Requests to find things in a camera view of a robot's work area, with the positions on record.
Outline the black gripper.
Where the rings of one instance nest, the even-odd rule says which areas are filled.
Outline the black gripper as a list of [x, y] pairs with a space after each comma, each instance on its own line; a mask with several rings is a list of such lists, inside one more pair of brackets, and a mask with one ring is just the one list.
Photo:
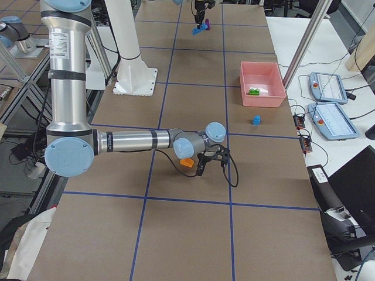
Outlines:
[[216, 4], [215, 0], [195, 0], [195, 10], [194, 15], [195, 23], [202, 24], [204, 21], [204, 12], [207, 9], [212, 9]]
[[209, 161], [211, 161], [211, 157], [214, 155], [213, 152], [205, 152], [205, 153], [199, 153], [197, 154], [198, 158], [198, 164], [197, 164], [197, 170], [196, 175], [202, 176], [204, 173], [205, 165]]

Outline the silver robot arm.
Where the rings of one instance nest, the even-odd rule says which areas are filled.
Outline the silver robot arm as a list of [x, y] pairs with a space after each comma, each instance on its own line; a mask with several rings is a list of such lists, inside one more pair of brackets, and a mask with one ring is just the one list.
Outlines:
[[[130, 3], [107, 1], [106, 8], [118, 46], [120, 64], [116, 94], [150, 96], [157, 69], [141, 58]], [[173, 148], [180, 159], [217, 154], [225, 127], [208, 124], [205, 130], [100, 132], [86, 117], [86, 34], [94, 27], [90, 1], [42, 1], [41, 20], [49, 31], [52, 122], [46, 130], [47, 167], [59, 176], [78, 176], [102, 152], [138, 152]]]

